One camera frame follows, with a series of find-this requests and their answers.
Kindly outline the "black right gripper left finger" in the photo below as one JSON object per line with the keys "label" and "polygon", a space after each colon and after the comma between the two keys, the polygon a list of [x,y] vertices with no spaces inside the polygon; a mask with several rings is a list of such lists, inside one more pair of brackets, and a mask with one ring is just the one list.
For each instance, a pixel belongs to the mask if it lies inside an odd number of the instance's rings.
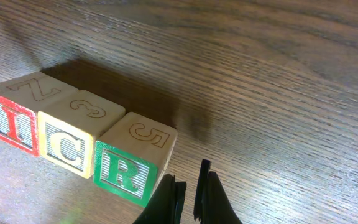
{"label": "black right gripper left finger", "polygon": [[164,175],[134,224],[180,224],[186,187],[186,182],[177,182],[174,175]]}

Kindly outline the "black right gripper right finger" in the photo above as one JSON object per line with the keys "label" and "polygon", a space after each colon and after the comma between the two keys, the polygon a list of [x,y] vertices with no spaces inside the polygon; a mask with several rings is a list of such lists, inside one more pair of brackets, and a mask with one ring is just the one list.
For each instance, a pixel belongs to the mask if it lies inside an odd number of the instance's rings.
{"label": "black right gripper right finger", "polygon": [[211,161],[201,162],[193,208],[194,220],[200,224],[241,224],[216,172],[210,171]]}

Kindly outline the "green R block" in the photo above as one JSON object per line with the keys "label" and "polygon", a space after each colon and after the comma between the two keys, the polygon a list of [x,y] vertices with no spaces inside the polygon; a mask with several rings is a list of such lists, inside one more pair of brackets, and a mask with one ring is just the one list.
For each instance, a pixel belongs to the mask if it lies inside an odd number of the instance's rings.
{"label": "green R block", "polygon": [[178,131],[134,112],[95,143],[94,183],[145,207],[167,169]]}

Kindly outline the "yellow block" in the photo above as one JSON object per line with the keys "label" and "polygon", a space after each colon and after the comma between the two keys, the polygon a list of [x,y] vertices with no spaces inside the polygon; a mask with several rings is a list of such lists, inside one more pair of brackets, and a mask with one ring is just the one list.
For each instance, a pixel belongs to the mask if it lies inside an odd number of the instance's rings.
{"label": "yellow block", "polygon": [[96,140],[126,109],[86,90],[78,90],[37,115],[40,155],[83,177],[94,173]]}

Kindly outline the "red I block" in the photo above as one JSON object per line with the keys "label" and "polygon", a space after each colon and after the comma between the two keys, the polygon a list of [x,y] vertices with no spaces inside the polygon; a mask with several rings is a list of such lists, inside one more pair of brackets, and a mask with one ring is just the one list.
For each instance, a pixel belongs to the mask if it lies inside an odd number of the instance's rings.
{"label": "red I block", "polygon": [[0,139],[38,157],[37,113],[76,91],[42,72],[0,82]]}

